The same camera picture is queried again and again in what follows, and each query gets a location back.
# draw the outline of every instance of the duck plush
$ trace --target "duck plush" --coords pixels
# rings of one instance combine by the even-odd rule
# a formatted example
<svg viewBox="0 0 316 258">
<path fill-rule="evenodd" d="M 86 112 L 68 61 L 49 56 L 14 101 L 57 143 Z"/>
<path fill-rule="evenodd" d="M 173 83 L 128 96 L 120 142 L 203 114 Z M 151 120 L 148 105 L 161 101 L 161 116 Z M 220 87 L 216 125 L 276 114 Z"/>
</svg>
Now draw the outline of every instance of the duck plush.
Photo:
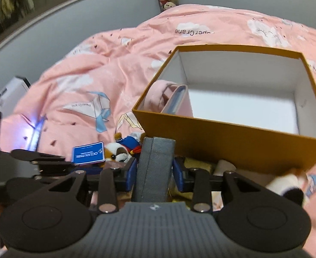
<svg viewBox="0 0 316 258">
<path fill-rule="evenodd" d="M 120 132 L 115 133 L 114 138 L 115 141 L 122 146 L 124 146 L 130 155 L 135 156 L 136 154 L 140 154 L 141 145 L 145 138 L 145 133 L 133 132 L 127 137 L 123 138 Z"/>
</svg>

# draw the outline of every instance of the circular pad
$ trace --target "circular pad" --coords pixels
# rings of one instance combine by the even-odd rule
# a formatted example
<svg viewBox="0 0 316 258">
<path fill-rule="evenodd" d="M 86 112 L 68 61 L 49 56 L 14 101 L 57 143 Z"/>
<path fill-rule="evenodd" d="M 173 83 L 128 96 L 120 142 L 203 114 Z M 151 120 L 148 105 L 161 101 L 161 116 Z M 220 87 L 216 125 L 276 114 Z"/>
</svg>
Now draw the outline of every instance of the circular pad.
<svg viewBox="0 0 316 258">
<path fill-rule="evenodd" d="M 240 193 L 216 218 L 232 241 L 258 252 L 284 252 L 303 245 L 311 221 L 306 211 L 273 192 Z"/>
<path fill-rule="evenodd" d="M 24 252 L 51 252 L 77 242 L 90 230 L 91 214 L 73 195 L 33 195 L 1 214 L 0 234 L 5 246 Z"/>
</svg>

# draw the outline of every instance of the metal screw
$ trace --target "metal screw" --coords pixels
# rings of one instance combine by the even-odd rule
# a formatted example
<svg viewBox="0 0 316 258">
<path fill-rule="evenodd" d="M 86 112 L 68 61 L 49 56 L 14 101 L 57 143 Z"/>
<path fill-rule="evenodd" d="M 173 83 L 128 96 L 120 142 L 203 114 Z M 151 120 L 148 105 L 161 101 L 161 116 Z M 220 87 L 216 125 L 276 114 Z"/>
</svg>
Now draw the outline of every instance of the metal screw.
<svg viewBox="0 0 316 258">
<path fill-rule="evenodd" d="M 194 210 L 197 212 L 208 212 L 210 209 L 210 205 L 206 203 L 198 203 L 194 205 Z"/>
<path fill-rule="evenodd" d="M 102 204 L 98 207 L 98 209 L 103 213 L 111 213 L 116 210 L 116 206 L 113 204 Z"/>
</svg>

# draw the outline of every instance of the blue light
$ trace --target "blue light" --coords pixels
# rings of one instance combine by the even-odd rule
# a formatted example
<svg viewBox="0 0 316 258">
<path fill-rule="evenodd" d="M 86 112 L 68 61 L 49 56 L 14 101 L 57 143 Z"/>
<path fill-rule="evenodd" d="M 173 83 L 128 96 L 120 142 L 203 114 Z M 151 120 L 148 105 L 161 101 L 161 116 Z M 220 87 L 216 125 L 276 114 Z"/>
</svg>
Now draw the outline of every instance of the blue light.
<svg viewBox="0 0 316 258">
<path fill-rule="evenodd" d="M 39 122 L 35 126 L 33 133 L 32 133 L 32 136 L 31 136 L 30 143 L 28 145 L 28 150 L 30 150 L 30 151 L 37 150 L 37 146 L 38 146 L 41 131 L 42 131 L 42 126 L 43 126 L 45 120 L 46 120 L 46 117 L 44 116 L 39 120 Z"/>
</svg>

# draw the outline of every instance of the pink fabric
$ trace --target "pink fabric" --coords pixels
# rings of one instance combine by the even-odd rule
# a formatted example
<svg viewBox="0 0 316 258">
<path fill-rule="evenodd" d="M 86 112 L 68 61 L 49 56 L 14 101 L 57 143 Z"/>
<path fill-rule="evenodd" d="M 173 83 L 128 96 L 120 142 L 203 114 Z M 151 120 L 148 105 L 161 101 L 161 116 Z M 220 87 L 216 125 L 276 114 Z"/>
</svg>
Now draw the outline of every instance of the pink fabric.
<svg viewBox="0 0 316 258">
<path fill-rule="evenodd" d="M 188 92 L 188 86 L 187 85 L 180 85 L 179 87 L 177 87 L 175 89 L 175 91 L 173 92 L 173 94 L 171 95 L 170 99 L 172 99 L 172 97 L 174 96 L 174 94 L 176 94 L 176 92 L 178 92 L 178 90 L 181 90 L 182 88 L 185 89 L 184 94 L 182 95 L 181 101 L 179 102 L 179 104 L 176 106 L 175 111 L 175 115 L 179 115 L 179 116 L 186 116 L 186 117 L 194 117 L 193 116 L 193 110 L 191 108 L 191 102 L 190 102 L 190 97 L 189 97 L 189 92 Z M 165 107 L 162 110 L 162 113 L 168 113 L 167 110 L 169 108 L 169 102 L 167 102 L 167 104 L 165 105 Z"/>
<path fill-rule="evenodd" d="M 114 141 L 141 127 L 131 109 L 176 45 L 246 44 L 301 51 L 316 79 L 316 30 L 259 12 L 216 6 L 171 8 L 137 28 L 96 34 L 44 72 L 4 119 L 0 147 L 26 148 L 31 124 L 47 121 L 38 150 L 71 158 L 72 147 Z M 305 249 L 316 257 L 316 166 L 310 175 L 312 232 Z"/>
<path fill-rule="evenodd" d="M 147 92 L 143 109 L 151 112 L 161 112 L 176 88 L 177 85 L 174 82 L 157 80 Z"/>
</svg>

